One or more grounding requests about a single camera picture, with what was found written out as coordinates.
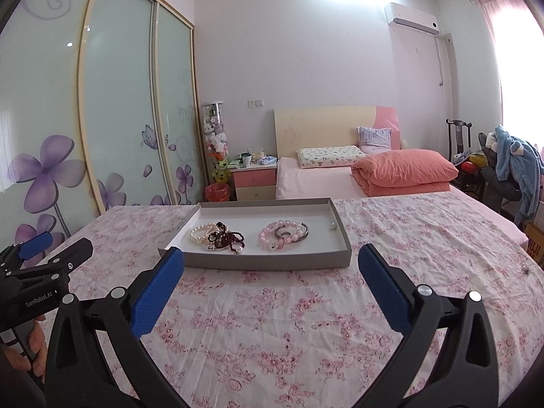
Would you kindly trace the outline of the person's left hand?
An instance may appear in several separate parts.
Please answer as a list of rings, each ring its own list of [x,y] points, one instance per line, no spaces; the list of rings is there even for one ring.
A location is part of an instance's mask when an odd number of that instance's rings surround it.
[[[40,315],[33,321],[32,331],[27,337],[27,344],[30,352],[33,354],[33,359],[30,361],[27,356],[22,356],[13,347],[1,343],[1,351],[5,354],[8,363],[14,370],[28,372],[31,371],[35,377],[41,382],[45,380],[46,359],[47,359],[47,343],[41,323],[46,320],[44,315]]]

